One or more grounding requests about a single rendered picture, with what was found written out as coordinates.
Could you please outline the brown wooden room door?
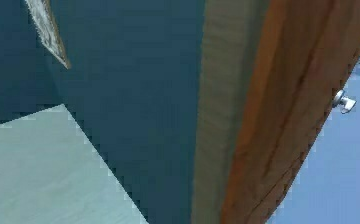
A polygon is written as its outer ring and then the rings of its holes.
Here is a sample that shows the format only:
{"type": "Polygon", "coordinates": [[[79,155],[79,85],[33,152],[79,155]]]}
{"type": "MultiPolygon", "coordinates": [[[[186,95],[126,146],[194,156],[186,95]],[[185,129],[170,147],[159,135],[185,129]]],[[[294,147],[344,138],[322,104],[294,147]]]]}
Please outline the brown wooden room door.
{"type": "Polygon", "coordinates": [[[360,0],[270,0],[220,224],[265,224],[360,56],[360,0]]]}

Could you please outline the framed wall picture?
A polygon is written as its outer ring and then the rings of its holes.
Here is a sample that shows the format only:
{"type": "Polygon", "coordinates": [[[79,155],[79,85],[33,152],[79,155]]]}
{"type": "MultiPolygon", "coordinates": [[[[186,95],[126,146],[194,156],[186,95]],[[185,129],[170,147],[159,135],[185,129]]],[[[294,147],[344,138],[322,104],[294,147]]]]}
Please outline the framed wall picture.
{"type": "Polygon", "coordinates": [[[41,44],[66,68],[71,63],[66,54],[50,0],[24,0],[35,25],[41,44]]]}

